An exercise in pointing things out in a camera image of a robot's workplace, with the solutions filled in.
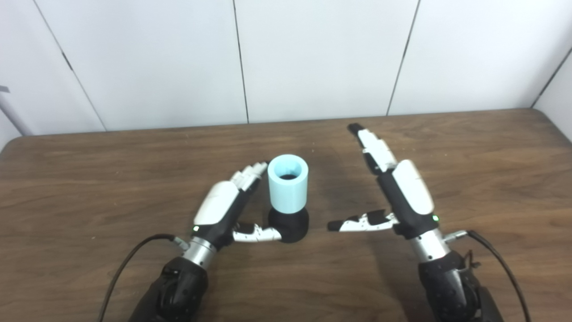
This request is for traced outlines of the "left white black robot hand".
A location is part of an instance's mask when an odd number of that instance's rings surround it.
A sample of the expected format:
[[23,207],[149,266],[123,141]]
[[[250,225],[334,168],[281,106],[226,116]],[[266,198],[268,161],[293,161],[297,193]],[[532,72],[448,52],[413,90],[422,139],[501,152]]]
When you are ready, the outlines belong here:
[[258,243],[282,240],[278,229],[240,223],[245,206],[257,190],[268,163],[257,162],[215,183],[193,220],[191,241],[208,244],[217,251],[234,242]]

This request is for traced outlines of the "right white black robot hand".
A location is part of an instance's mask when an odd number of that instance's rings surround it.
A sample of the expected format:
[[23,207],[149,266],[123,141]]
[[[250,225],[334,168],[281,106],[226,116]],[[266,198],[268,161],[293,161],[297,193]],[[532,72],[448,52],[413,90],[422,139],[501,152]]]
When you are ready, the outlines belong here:
[[398,161],[386,142],[359,123],[347,126],[359,141],[364,160],[376,176],[391,212],[376,210],[328,222],[329,232],[374,232],[393,229],[406,240],[438,228],[429,190],[411,160]]

